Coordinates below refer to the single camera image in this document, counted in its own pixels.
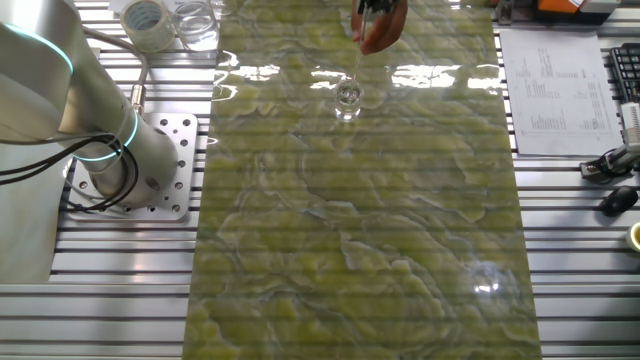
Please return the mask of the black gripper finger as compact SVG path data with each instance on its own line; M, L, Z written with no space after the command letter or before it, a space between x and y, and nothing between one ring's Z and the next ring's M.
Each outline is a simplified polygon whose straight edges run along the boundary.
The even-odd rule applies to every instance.
M360 0L357 13L387 14L396 7L397 3L398 0Z

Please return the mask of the person's left hand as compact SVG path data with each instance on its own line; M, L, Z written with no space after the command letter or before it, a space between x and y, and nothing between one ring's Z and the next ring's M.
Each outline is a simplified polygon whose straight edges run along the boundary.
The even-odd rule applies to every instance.
M358 0L352 1L352 40L359 44L363 55L381 52L394 44L401 36L408 12L408 1L399 0L393 10L377 17L368 33L361 39L362 16L357 12Z

